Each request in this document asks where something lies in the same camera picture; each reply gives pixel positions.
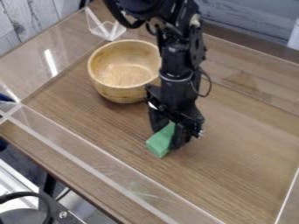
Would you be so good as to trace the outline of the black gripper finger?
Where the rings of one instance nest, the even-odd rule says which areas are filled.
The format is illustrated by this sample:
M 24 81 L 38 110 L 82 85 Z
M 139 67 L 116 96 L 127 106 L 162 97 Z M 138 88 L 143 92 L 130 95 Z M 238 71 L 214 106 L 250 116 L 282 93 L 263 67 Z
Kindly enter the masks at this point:
M 148 103 L 150 123 L 154 132 L 158 132 L 170 123 L 164 111 L 164 106 L 155 106 L 151 102 Z
M 172 137 L 170 143 L 170 149 L 172 151 L 179 150 L 192 139 L 199 138 L 203 132 L 203 122 L 171 122 L 172 125 Z

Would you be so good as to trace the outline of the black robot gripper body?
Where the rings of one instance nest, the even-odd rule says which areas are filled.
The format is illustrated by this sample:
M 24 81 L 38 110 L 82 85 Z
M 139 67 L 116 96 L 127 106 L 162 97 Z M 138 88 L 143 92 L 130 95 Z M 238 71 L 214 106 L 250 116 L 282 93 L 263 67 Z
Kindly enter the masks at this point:
M 171 76 L 160 73 L 160 85 L 147 84 L 147 103 L 164 106 L 164 114 L 174 123 L 204 123 L 204 116 L 196 108 L 200 96 L 202 73 L 187 73 L 184 76 Z

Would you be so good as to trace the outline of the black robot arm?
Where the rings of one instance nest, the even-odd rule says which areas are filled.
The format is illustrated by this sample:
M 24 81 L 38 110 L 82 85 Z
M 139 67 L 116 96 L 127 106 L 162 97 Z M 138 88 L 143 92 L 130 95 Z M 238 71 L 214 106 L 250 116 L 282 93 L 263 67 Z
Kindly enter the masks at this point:
M 148 84 L 146 99 L 152 130 L 174 124 L 168 148 L 180 149 L 202 137 L 204 116 L 196 107 L 207 47 L 200 6 L 195 0 L 103 0 L 116 21 L 127 28 L 144 27 L 156 37 L 162 57 L 160 84 Z

